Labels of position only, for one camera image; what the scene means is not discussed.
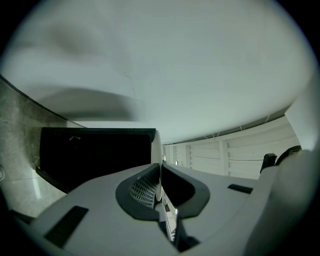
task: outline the mesh grille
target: mesh grille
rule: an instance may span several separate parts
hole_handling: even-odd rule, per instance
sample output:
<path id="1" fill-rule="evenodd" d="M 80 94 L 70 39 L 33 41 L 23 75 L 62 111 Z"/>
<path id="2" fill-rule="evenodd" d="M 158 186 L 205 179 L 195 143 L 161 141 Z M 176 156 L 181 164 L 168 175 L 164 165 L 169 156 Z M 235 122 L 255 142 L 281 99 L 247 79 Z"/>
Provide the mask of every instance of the mesh grille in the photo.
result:
<path id="1" fill-rule="evenodd" d="M 159 170 L 154 169 L 140 177 L 131 187 L 130 195 L 139 203 L 154 208 L 155 193 L 159 183 Z"/>

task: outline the louvered wall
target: louvered wall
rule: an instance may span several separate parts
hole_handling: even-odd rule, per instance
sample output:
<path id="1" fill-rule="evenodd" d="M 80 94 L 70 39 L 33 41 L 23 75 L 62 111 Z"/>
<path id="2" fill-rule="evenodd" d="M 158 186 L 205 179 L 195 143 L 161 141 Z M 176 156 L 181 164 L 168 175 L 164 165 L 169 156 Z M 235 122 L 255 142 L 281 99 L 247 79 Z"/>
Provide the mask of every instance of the louvered wall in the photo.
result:
<path id="1" fill-rule="evenodd" d="M 286 117 L 217 138 L 164 146 L 168 163 L 206 173 L 258 179 L 264 155 L 299 141 Z"/>

